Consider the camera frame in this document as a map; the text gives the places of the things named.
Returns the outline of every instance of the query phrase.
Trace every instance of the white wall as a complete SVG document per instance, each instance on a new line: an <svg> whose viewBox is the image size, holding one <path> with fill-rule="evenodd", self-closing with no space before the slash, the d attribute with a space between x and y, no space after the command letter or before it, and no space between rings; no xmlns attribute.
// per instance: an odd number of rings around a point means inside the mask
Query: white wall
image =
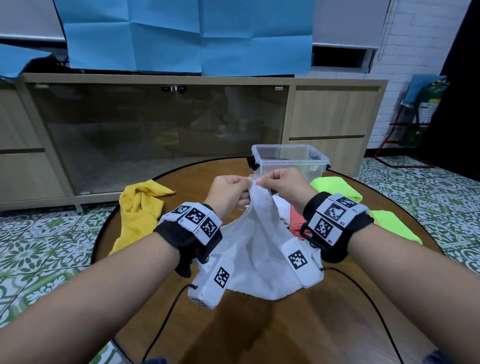
<svg viewBox="0 0 480 364"><path fill-rule="evenodd" d="M296 77L386 79L388 86L368 148L378 148L415 73L440 74L470 0L395 0L380 60L370 73L310 72Z"/></svg>

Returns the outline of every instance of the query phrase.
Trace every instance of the wooden drawer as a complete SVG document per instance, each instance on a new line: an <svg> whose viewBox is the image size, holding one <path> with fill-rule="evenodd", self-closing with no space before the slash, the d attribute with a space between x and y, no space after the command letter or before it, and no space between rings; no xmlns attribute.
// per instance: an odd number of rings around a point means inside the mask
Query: wooden drawer
<svg viewBox="0 0 480 364"><path fill-rule="evenodd" d="M0 88L0 150L41 147L17 91Z"/></svg>
<svg viewBox="0 0 480 364"><path fill-rule="evenodd" d="M363 138L296 140L289 144L310 144L330 158L332 170L343 174L356 175L360 167L360 154L363 157Z"/></svg>
<svg viewBox="0 0 480 364"><path fill-rule="evenodd" d="M65 197L46 153L0 154L0 202Z"/></svg>
<svg viewBox="0 0 480 364"><path fill-rule="evenodd" d="M374 87L297 89L288 136L364 136L377 98L378 90Z"/></svg>

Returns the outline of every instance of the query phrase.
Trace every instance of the wooden table surface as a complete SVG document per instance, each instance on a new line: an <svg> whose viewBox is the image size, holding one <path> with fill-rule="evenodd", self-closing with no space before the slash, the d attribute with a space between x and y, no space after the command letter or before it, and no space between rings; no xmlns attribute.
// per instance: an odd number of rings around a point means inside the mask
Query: wooden table surface
<svg viewBox="0 0 480 364"><path fill-rule="evenodd" d="M195 164L164 175L157 182L176 193L162 197L163 212L184 201L202 202L217 175L251 173L245 158L233 158ZM333 175L338 174L330 171L324 174ZM362 203L371 210L394 212L425 246L440 252L431 236L406 211L364 184L343 178L363 195ZM107 256L120 236L120 213L116 210L113 214L97 240L94 261ZM241 214L236 209L225 223ZM435 349L350 257L330 266L352 276L371 296L405 363L421 363ZM197 270L192 267L194 277ZM141 361L175 296L193 277L184 279L172 273L116 335L117 344L134 363ZM173 364L398 363L368 300L348 279L334 271L326 271L324 280L317 285L278 301L227 291L220 304L208 310L195 305L184 293L149 358L155 356L164 356Z"/></svg>

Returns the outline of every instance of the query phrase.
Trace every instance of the neon green towel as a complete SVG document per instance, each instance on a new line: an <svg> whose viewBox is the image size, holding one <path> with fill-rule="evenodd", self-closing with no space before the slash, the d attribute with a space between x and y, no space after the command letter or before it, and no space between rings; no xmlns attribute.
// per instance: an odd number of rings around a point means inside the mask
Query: neon green towel
<svg viewBox="0 0 480 364"><path fill-rule="evenodd" d="M360 202L363 198L353 187L346 183L342 177L319 177L315 178L311 183L318 192L328 192L329 194L342 194L343 196Z"/></svg>
<svg viewBox="0 0 480 364"><path fill-rule="evenodd" d="M412 230L407 228L393 212L384 210L370 211L370 216L373 217L377 225L381 226L385 230L400 235L405 239L413 240L418 244L422 244L421 239L412 233Z"/></svg>

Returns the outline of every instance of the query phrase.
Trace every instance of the red cloth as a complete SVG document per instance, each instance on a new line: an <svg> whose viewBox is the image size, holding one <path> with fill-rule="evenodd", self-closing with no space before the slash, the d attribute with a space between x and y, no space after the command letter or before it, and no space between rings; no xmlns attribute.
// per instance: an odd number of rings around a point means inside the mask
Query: red cloth
<svg viewBox="0 0 480 364"><path fill-rule="evenodd" d="M302 238L300 236L300 229L302 224L306 220L303 218L303 216L299 215L298 212L293 208L293 206L290 207L290 227L288 230L294 235L298 236L300 239L305 240L305 238Z"/></svg>

